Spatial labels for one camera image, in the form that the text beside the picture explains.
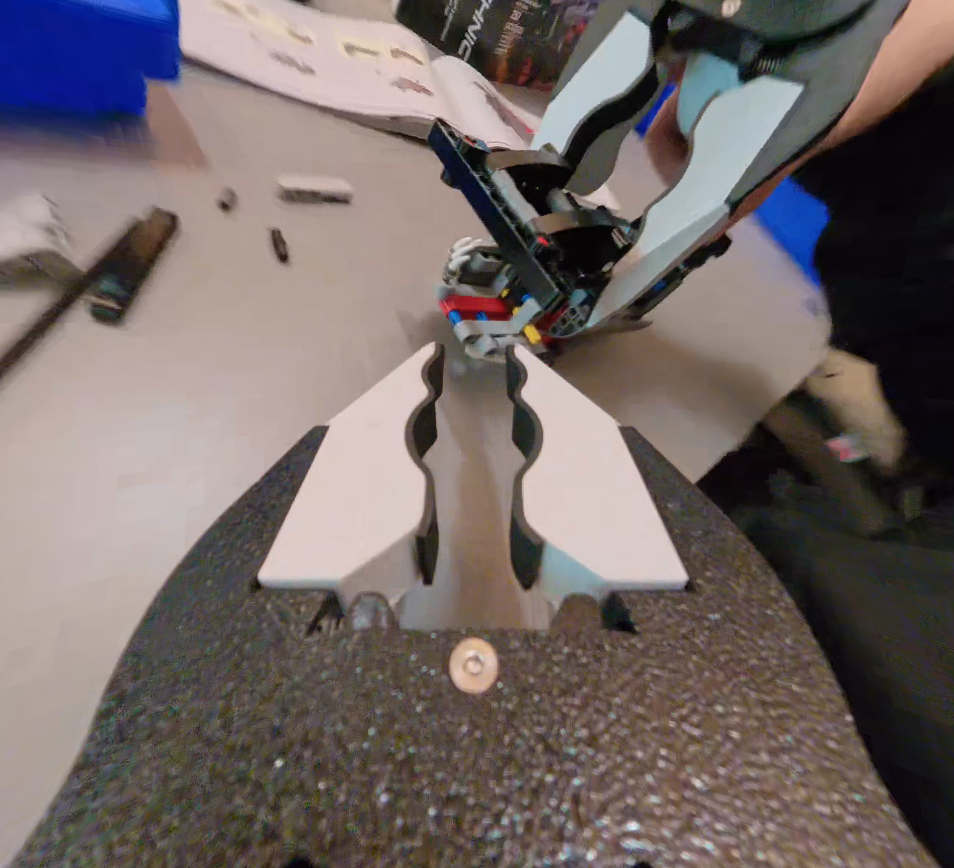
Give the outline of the grey desk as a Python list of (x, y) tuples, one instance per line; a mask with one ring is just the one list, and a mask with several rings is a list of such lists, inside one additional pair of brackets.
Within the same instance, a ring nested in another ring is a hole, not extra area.
[[(545, 623), (509, 570), (504, 370), (464, 357), (436, 308), (449, 245), (483, 230), (435, 157), (190, 65), (151, 103), (160, 160), (2, 141), (2, 200), (52, 198), (81, 261), (151, 206), (181, 222), (125, 326), (80, 305), (2, 382), (2, 866), (183, 556), (312, 427), (432, 340), (447, 349), (428, 456), (441, 549), (406, 625)], [(342, 178), (353, 201), (283, 201), (288, 174)]]

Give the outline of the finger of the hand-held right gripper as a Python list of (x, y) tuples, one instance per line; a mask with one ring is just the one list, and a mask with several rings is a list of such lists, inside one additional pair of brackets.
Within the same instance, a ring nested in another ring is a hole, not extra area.
[(722, 92), (701, 111), (681, 178), (644, 214), (633, 249), (622, 259), (589, 318), (603, 326), (640, 299), (725, 226), (746, 171), (779, 129), (804, 87), (772, 76)]
[(588, 195), (611, 177), (626, 136), (662, 90), (650, 25), (630, 11), (555, 89), (533, 137), (570, 167), (565, 188)]

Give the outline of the black rod with beam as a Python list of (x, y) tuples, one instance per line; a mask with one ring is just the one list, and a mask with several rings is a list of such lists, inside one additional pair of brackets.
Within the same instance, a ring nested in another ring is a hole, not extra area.
[(179, 216), (165, 209), (153, 208), (137, 218), (3, 351), (1, 378), (5, 380), (82, 300), (92, 320), (109, 326), (123, 324), (179, 229)]

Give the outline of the open instruction booklet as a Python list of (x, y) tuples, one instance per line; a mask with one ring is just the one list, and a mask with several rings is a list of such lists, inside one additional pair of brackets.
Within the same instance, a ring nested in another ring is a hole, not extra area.
[(424, 140), (435, 120), (491, 149), (540, 125), (464, 61), (431, 56), (396, 24), (290, 0), (178, 0), (183, 58), (309, 107)]

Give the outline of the blue bin with printed tag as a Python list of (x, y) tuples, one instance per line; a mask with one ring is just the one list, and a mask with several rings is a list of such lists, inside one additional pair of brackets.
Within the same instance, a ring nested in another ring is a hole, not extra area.
[(177, 0), (1, 0), (1, 105), (140, 117), (180, 66)]

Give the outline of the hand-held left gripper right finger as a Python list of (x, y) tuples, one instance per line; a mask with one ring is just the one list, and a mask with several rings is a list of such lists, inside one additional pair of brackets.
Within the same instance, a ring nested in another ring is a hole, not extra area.
[(529, 350), (506, 355), (514, 480), (510, 562), (559, 608), (572, 596), (681, 591), (690, 576), (614, 418)]

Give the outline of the toy brick vehicle model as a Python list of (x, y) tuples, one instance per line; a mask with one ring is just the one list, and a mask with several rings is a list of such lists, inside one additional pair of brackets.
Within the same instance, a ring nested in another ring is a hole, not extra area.
[(427, 143), (442, 181), (487, 234), (451, 246), (438, 286), (442, 313), (475, 360), (501, 360), (512, 346), (546, 357), (593, 332), (646, 327), (657, 305), (731, 245), (727, 206), (691, 219), (664, 195), (629, 221), (587, 204), (549, 144), (493, 148), (444, 120)]

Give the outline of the person's right hand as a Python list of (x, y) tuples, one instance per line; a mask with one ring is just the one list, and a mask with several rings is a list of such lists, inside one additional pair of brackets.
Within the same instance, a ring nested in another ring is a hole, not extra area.
[(653, 170), (666, 189), (672, 189), (688, 167), (692, 148), (678, 121), (681, 84), (674, 85), (660, 105), (643, 137)]

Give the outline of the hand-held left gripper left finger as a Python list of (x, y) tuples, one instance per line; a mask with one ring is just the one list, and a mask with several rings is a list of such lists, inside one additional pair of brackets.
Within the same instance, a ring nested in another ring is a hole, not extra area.
[(433, 583), (439, 529), (424, 457), (437, 439), (445, 349), (430, 342), (341, 410), (256, 580), (262, 588), (364, 592), (399, 602)]

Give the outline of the person's right forearm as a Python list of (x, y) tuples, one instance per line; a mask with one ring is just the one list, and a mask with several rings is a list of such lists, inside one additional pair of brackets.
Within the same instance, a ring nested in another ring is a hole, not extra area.
[(785, 167), (781, 176), (876, 126), (912, 99), (952, 57), (953, 0), (909, 0), (841, 119), (813, 148)]

